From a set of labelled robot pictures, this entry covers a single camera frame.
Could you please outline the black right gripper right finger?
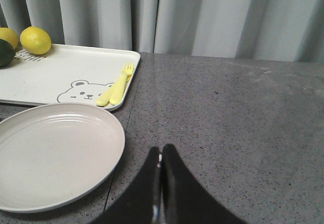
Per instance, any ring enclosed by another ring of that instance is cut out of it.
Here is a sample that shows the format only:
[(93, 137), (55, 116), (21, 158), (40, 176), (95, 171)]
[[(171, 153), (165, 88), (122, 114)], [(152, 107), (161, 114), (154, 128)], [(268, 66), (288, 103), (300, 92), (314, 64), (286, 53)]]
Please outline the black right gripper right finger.
[(162, 157), (166, 223), (245, 223), (200, 185), (174, 145), (165, 145)]

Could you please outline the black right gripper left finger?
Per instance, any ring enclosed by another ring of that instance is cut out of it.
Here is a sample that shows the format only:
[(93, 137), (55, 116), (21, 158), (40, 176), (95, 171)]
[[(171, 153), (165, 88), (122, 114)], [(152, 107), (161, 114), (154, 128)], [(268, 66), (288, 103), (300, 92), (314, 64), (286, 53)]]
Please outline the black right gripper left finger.
[(152, 147), (140, 171), (92, 223), (160, 223), (160, 151)]

